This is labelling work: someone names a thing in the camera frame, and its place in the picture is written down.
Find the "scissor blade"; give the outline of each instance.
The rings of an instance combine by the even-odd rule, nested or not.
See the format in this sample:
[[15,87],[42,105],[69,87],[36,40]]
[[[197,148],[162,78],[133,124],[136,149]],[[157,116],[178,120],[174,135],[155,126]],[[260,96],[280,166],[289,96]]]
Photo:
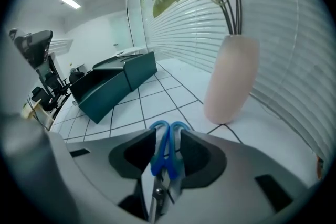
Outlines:
[[156,202],[156,199],[153,197],[152,202],[151,202],[151,209],[149,212],[149,223],[155,223],[156,207],[157,207],[157,202]]
[[167,191],[169,189],[170,178],[168,171],[165,170],[163,174],[162,186]]
[[150,223],[155,223],[162,215],[164,201],[167,196],[167,188],[162,184],[160,177],[155,177],[152,196],[153,198],[149,214],[149,221]]

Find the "black chair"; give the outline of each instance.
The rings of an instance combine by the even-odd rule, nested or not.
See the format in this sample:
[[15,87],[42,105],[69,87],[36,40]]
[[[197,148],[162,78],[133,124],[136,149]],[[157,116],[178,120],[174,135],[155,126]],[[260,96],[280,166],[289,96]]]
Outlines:
[[45,111],[51,111],[57,107],[57,100],[60,95],[55,96],[54,98],[50,97],[46,93],[46,91],[40,87],[36,87],[33,91],[33,97],[31,98],[33,101],[38,102],[41,99],[40,105],[43,107]]
[[84,73],[83,72],[75,72],[75,73],[72,73],[70,76],[69,76],[69,82],[70,84],[74,84],[77,80],[81,79],[82,77],[84,77]]
[[67,95],[67,91],[70,87],[70,84],[66,84],[62,86],[62,84],[58,81],[57,76],[53,73],[46,74],[46,84],[52,88],[54,95]]

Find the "ceiling light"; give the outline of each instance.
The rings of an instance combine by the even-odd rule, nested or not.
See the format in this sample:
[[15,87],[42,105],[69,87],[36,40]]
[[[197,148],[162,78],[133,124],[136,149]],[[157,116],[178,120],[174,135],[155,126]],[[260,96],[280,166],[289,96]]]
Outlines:
[[75,9],[80,8],[80,5],[78,5],[73,0],[62,0],[62,1],[64,1],[65,3],[67,3],[68,5],[70,5],[71,7],[75,8]]

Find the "white wall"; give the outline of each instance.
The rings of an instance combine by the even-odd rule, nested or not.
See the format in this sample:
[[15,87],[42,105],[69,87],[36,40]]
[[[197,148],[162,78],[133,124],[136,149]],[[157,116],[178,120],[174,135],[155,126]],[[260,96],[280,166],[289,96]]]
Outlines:
[[66,33],[66,38],[73,39],[67,54],[56,56],[61,72],[67,78],[70,70],[85,64],[92,70],[96,63],[108,59],[118,47],[132,47],[126,11],[116,12],[90,20]]
[[127,8],[134,46],[146,48],[140,0],[127,0]]
[[125,0],[92,0],[75,13],[71,13],[64,19],[65,32],[106,14],[122,12],[125,10]]
[[43,30],[51,30],[53,39],[64,38],[65,31],[63,22],[57,17],[48,17],[39,13],[12,13],[5,23],[7,30],[20,28],[25,33],[36,33]]

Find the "black slot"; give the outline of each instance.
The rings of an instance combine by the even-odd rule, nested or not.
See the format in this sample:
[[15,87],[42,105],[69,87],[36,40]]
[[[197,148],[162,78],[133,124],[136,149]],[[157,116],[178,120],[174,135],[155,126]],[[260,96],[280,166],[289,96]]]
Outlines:
[[85,148],[82,148],[80,150],[77,150],[77,151],[71,151],[70,152],[70,155],[72,158],[76,158],[76,157],[79,157],[79,156],[82,156],[82,155],[85,155],[85,154],[88,154],[90,153],[87,149]]
[[283,190],[283,188],[270,175],[262,175],[255,178],[259,187],[267,196],[269,202],[272,204],[275,212],[283,210],[288,206],[292,199]]

